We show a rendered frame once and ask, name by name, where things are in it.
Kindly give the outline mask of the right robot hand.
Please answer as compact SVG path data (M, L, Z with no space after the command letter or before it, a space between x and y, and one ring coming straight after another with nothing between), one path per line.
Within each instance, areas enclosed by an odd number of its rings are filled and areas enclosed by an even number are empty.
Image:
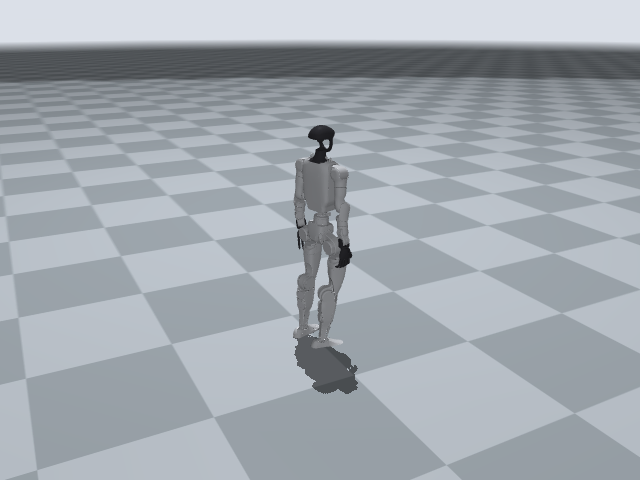
M339 264L338 266L335 266L336 268L342 268L345 267L346 265L348 265L350 263L350 258L352 257L352 253L350 251L349 244L343 246L343 241L342 239L338 239L338 245L339 248L341 248L340 254L339 254Z

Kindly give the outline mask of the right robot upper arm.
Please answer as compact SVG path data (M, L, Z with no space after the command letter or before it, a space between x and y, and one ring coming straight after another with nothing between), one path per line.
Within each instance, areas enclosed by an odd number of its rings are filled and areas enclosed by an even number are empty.
M333 164L330 165L330 175L334 181L335 210L339 213L341 205L347 203L344 198L346 196L348 170L343 166Z

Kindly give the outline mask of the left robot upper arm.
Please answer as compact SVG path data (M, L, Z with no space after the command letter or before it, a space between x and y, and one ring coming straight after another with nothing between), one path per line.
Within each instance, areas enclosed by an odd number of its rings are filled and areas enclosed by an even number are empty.
M296 167L296 179L295 179L295 197L300 199L300 200L305 200L304 197L304 188L303 188L303 171L302 171L302 166L303 166L303 162L306 159L305 158L299 158L296 160L295 163L295 167Z

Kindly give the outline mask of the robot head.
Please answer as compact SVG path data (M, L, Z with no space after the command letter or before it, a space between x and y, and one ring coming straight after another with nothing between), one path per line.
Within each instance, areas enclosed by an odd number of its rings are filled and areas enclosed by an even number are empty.
M309 159L310 162L320 164L327 161L325 158L326 152L329 152L332 149L334 135L335 131L325 125L318 125L310 130L308 137L310 139L317 140L320 144L320 147L315 151L315 155ZM325 148L323 145L323 141L327 139L329 140L329 148Z

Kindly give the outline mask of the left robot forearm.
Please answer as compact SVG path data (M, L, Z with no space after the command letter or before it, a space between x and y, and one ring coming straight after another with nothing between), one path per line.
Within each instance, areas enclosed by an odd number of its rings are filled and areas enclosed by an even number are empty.
M294 195L294 206L295 206L295 218L297 219L298 227L305 225L305 200L300 200Z

